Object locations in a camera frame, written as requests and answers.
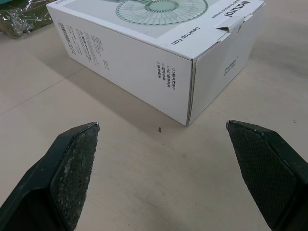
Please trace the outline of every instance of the product box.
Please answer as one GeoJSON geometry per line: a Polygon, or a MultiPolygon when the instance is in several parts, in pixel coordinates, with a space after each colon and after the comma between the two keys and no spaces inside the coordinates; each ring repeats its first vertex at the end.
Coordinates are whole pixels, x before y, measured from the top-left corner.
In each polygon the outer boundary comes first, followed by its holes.
{"type": "Polygon", "coordinates": [[[244,67],[263,6],[261,0],[47,5],[70,57],[187,126],[244,67]]]}

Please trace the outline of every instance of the green cloth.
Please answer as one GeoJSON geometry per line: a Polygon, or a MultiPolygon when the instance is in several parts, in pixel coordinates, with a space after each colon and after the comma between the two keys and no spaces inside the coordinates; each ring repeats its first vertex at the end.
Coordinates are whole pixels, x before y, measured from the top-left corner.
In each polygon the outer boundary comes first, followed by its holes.
{"type": "Polygon", "coordinates": [[[0,5],[0,32],[17,39],[52,23],[46,4],[55,0],[14,0],[0,5]]]}
{"type": "Polygon", "coordinates": [[[5,3],[9,2],[9,1],[13,1],[13,0],[0,0],[0,5],[1,4],[5,4],[5,3]]]}

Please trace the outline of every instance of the box flap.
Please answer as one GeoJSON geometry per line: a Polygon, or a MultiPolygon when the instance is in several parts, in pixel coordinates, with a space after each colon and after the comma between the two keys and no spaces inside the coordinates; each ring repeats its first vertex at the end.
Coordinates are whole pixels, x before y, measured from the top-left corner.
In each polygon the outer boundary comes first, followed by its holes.
{"type": "Polygon", "coordinates": [[[239,28],[243,19],[263,3],[262,0],[58,0],[48,6],[186,59],[195,59],[239,28]],[[164,2],[164,7],[170,9],[153,14],[158,2],[164,2]],[[128,20],[126,14],[119,13],[121,6],[130,4],[131,10],[139,3],[144,6],[138,6],[138,11],[146,10],[143,15],[150,15],[149,20],[136,21],[135,17],[128,20]],[[189,9],[185,16],[184,8],[189,9]]]}
{"type": "Polygon", "coordinates": [[[226,30],[229,33],[232,33],[234,30],[239,30],[243,22],[244,22],[244,16],[235,16],[227,18],[222,23],[219,23],[215,28],[226,30]]]}

